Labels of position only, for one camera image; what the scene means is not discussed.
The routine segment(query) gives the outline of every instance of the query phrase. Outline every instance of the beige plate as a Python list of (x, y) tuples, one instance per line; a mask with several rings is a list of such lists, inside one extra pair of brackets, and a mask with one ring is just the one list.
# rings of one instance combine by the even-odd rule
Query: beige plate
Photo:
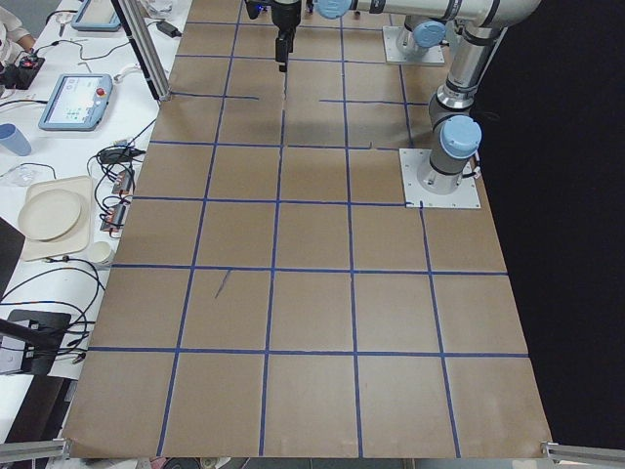
[(89, 176), (58, 179), (33, 184), (26, 192), (26, 204), (41, 194), (55, 191), (71, 192), (78, 197), (80, 214), (74, 225), (64, 234), (45, 241), (26, 238), (21, 251), (24, 261), (62, 256), (82, 251), (89, 245), (92, 231), (93, 180)]
[(63, 189), (41, 192), (20, 212), (18, 226), (29, 239), (45, 241), (67, 233), (80, 218), (80, 196)]

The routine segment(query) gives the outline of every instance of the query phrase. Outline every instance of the screen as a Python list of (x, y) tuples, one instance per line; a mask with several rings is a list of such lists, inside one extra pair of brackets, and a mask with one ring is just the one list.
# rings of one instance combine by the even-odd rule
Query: screen
[(94, 106), (94, 96), (100, 78), (94, 76), (67, 76), (55, 96), (47, 122), (53, 124), (81, 124), (87, 121)]
[(85, 11), (80, 22), (92, 22), (96, 24), (107, 24), (113, 18), (115, 10), (110, 0), (91, 0), (85, 7)]

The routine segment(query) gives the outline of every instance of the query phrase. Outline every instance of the metal mounting plate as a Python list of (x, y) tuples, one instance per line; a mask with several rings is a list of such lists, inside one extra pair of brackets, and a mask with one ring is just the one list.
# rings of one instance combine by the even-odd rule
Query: metal mounting plate
[[(460, 187), (450, 195), (431, 193), (421, 186), (417, 180), (417, 168), (423, 160), (430, 157), (431, 152), (430, 149), (399, 150), (406, 207), (419, 208), (423, 204), (426, 208), (481, 208), (474, 178), (464, 179)], [(467, 163), (465, 173), (471, 171), (471, 164)]]
[(440, 46), (430, 48), (423, 56), (404, 54), (397, 47), (397, 37), (403, 31), (403, 26), (383, 26), (384, 50), (387, 54), (387, 63), (399, 65), (421, 65), (421, 66), (444, 66), (445, 57)]

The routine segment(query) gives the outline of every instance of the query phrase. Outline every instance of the grid of blue tape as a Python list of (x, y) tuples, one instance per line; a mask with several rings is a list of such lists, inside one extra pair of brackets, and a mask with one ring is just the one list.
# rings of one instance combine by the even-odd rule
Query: grid of blue tape
[[(232, 69), (232, 63), (235, 59), (253, 59), (253, 60), (270, 60), (272, 58), (265, 57), (247, 57), (247, 56), (236, 56), (234, 54), (234, 48), (236, 44), (236, 38), (238, 36), (239, 28), (247, 24), (241, 22), (241, 14), (242, 14), (242, 3), (239, 6), (237, 22), (219, 22), (219, 21), (189, 21), (188, 23), (201, 23), (201, 24), (227, 24), (234, 25), (234, 40), (232, 42), (232, 48), (230, 54), (228, 56), (218, 56), (218, 55), (178, 55), (178, 57), (198, 57), (198, 58), (227, 58), (229, 59), (229, 67), (226, 83), (224, 86), (224, 93), (221, 95), (203, 95), (203, 94), (193, 94), (193, 93), (175, 93), (181, 96), (188, 97), (208, 97), (208, 98), (216, 98), (221, 99), (221, 107), (220, 107), (220, 115), (217, 124), (217, 129), (215, 133), (214, 142), (176, 142), (176, 141), (151, 141), (152, 144), (160, 144), (160, 145), (197, 145), (197, 146), (206, 146), (212, 147), (212, 160), (211, 165), (209, 167), (208, 178), (206, 181), (205, 191), (203, 197), (167, 197), (167, 196), (136, 196), (135, 199), (145, 199), (145, 200), (178, 200), (178, 201), (199, 201), (202, 202), (202, 210), (198, 225), (198, 230), (196, 234), (195, 246), (193, 249), (193, 256), (190, 265), (160, 265), (160, 264), (115, 264), (114, 267), (118, 269), (139, 269), (139, 268), (155, 268), (155, 269), (183, 269), (189, 270), (188, 282), (187, 282), (187, 291), (185, 295), (185, 302), (183, 307), (183, 312), (181, 315), (181, 321), (179, 326), (178, 339), (176, 343), (176, 347), (91, 347), (92, 351), (100, 351), (100, 352), (153, 352), (153, 353), (167, 353), (174, 354), (174, 360), (172, 365), (171, 377), (169, 382), (169, 389), (167, 394), (167, 400), (165, 405), (165, 411), (163, 414), (162, 427), (160, 433), (160, 439), (158, 443), (158, 451), (157, 454), (161, 455), (163, 452), (163, 447), (165, 444), (165, 439), (167, 435), (167, 424), (169, 420), (169, 411), (171, 407), (171, 402), (173, 398), (175, 382), (176, 382), (176, 374), (178, 369), (178, 361), (180, 354), (236, 354), (236, 355), (262, 355), (264, 356), (264, 370), (263, 370), (263, 394), (262, 394), (262, 410), (261, 410), (261, 430), (259, 436), (259, 455), (264, 454), (265, 449), (265, 420), (266, 420), (266, 411), (267, 411), (267, 392), (268, 392), (268, 380), (269, 380), (269, 361), (270, 356), (338, 356), (338, 357), (353, 357), (354, 358), (354, 401), (355, 401), (355, 412), (356, 412), (356, 434), (357, 434), (357, 446), (358, 446), (358, 456), (363, 457), (363, 443), (362, 443), (362, 425), (360, 419), (360, 395), (359, 395), (359, 377), (358, 377), (358, 358), (359, 357), (420, 357), (420, 358), (438, 358), (441, 361), (442, 371), (443, 371), (443, 379), (444, 379), (444, 387), (447, 398), (447, 405), (449, 410), (449, 418), (452, 429), (452, 436), (455, 446), (455, 452), (457, 457), (461, 457), (462, 451), (460, 448), (459, 440), (458, 440), (458, 431), (455, 422), (455, 414), (453, 411), (453, 401), (451, 399), (451, 391), (449, 385), (449, 377), (447, 373), (446, 367), (446, 359), (454, 358), (454, 359), (463, 359), (463, 358), (496, 358), (496, 359), (526, 359), (528, 358), (528, 354), (516, 354), (516, 353), (452, 353), (445, 352), (442, 335), (440, 330), (440, 321), (438, 317), (438, 303), (437, 296), (435, 290), (434, 278), (436, 276), (506, 276), (505, 272), (455, 272), (455, 271), (434, 271), (432, 268), (432, 262), (430, 259), (430, 248), (428, 243), (428, 235), (426, 229), (426, 218), (425, 211), (423, 206), (419, 209), (419, 218), (421, 221), (421, 226), (423, 230), (423, 238), (424, 238), (424, 246), (425, 246), (425, 254), (426, 254), (426, 271), (391, 271), (391, 270), (359, 270), (354, 267), (354, 235), (352, 231), (352, 207), (354, 206), (403, 206), (402, 203), (388, 203), (388, 202), (355, 202), (352, 201), (352, 187), (351, 187), (351, 167), (350, 167), (350, 152), (352, 150), (359, 149), (369, 149), (369, 148), (361, 148), (361, 147), (351, 147), (349, 142), (349, 132), (348, 132), (348, 104), (351, 103), (362, 103), (362, 104), (386, 104), (386, 105), (397, 105), (404, 106), (405, 109), (405, 119), (406, 119), (406, 129), (408, 131), (408, 135), (410, 135), (410, 117), (408, 108), (409, 106), (426, 106), (426, 103), (410, 103), (406, 99), (406, 88), (403, 77), (403, 69), (401, 66), (398, 67), (399, 70), (399, 79), (401, 83), (401, 91), (403, 96), (403, 102), (378, 102), (378, 101), (349, 101), (347, 100), (347, 89), (346, 89), (346, 70), (345, 64), (381, 64), (377, 62), (367, 62), (367, 61), (347, 61), (345, 58), (345, 38), (344, 31), (349, 29), (354, 30), (375, 30), (379, 32), (379, 29), (369, 29), (369, 28), (351, 28), (343, 25), (343, 20), (340, 20), (340, 26), (315, 26), (315, 25), (302, 25), (302, 28), (312, 27), (312, 28), (323, 28), (323, 29), (339, 29), (340, 37), (341, 37), (341, 59), (340, 60), (323, 60), (323, 59), (296, 59), (293, 58), (292, 61), (302, 61), (302, 62), (331, 62), (331, 63), (340, 63), (342, 67), (342, 86), (343, 86), (343, 99), (342, 100), (323, 100), (324, 102), (332, 102), (332, 103), (342, 103), (343, 104), (343, 113), (344, 113), (344, 123), (345, 123), (345, 146), (344, 147), (326, 147), (326, 146), (291, 146), (294, 148), (318, 148), (318, 149), (344, 149), (345, 150), (345, 158), (346, 158), (346, 173), (347, 173), (347, 200), (346, 201), (322, 201), (322, 200), (282, 200), (280, 198), (280, 190), (281, 190), (281, 170), (282, 170), (282, 161), (283, 161), (283, 150), (284, 150), (284, 127), (285, 127), (285, 113), (282, 111), (282, 122), (281, 122), (281, 131), (280, 131), (280, 144), (279, 145), (250, 145), (250, 144), (236, 144), (236, 143), (219, 143), (219, 134), (221, 130), (221, 124), (224, 115), (224, 108), (227, 99), (239, 99), (239, 100), (258, 100), (257, 97), (253, 96), (233, 96), (228, 95), (228, 88), (230, 82), (230, 75)], [(270, 26), (269, 24), (258, 24), (258, 26)], [(213, 172), (213, 164), (215, 161), (215, 153), (218, 147), (253, 147), (253, 148), (276, 148), (279, 149), (279, 163), (278, 163), (278, 178), (277, 178), (277, 186), (276, 186), (276, 198), (273, 200), (253, 200), (253, 199), (224, 199), (224, 198), (211, 198), (208, 196), (210, 189), (211, 176)], [(274, 221), (273, 221), (273, 241), (272, 241), (272, 253), (271, 253), (271, 266), (270, 267), (236, 267), (236, 266), (201, 266), (197, 265), (197, 255), (199, 251), (199, 241), (201, 237), (202, 230), (205, 225), (204, 216), (206, 212), (206, 205), (209, 202), (220, 202), (220, 203), (272, 203), (275, 204), (275, 213), (274, 213)], [(278, 224), (279, 224), (279, 214), (280, 214), (280, 205), (281, 204), (334, 204), (334, 205), (345, 205), (348, 209), (348, 226), (349, 226), (349, 247), (350, 247), (350, 268), (349, 269), (297, 269), (297, 268), (279, 268), (275, 264), (276, 259), (276, 248), (277, 248), (277, 237), (278, 237)], [(185, 321), (187, 317), (188, 311), (188, 302), (190, 298), (191, 287), (193, 284), (194, 273), (196, 270), (220, 270), (220, 271), (258, 271), (258, 272), (269, 272), (271, 274), (271, 282), (270, 282), (270, 301), (268, 306), (268, 319), (267, 319), (267, 328), (266, 328), (266, 340), (265, 340), (265, 348), (262, 350), (247, 350), (247, 349), (201, 349), (201, 348), (186, 348), (182, 346), (183, 340), (183, 332), (185, 328)], [(354, 349), (352, 351), (308, 351), (308, 350), (273, 350), (271, 348), (271, 314), (272, 314), (272, 304), (273, 304), (273, 288), (274, 288), (274, 278), (275, 273), (277, 272), (301, 272), (301, 273), (343, 273), (350, 274), (351, 278), (351, 299), (352, 299), (352, 329), (353, 329), (353, 344)], [(354, 290), (354, 277), (355, 275), (374, 275), (374, 274), (402, 274), (402, 275), (414, 275), (414, 276), (427, 276), (430, 282), (432, 301), (434, 306), (434, 315), (435, 315), (435, 323), (437, 328), (437, 340), (438, 340), (438, 352), (375, 352), (375, 351), (360, 351), (357, 346), (357, 330), (356, 330), (356, 301), (355, 301), (355, 290)]]

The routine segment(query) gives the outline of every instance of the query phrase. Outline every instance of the white plate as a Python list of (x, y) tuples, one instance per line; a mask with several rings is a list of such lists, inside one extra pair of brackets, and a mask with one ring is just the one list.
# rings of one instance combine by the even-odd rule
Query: white plate
[(80, 195), (63, 189), (41, 192), (20, 212), (18, 226), (29, 239), (44, 241), (67, 233), (80, 217)]

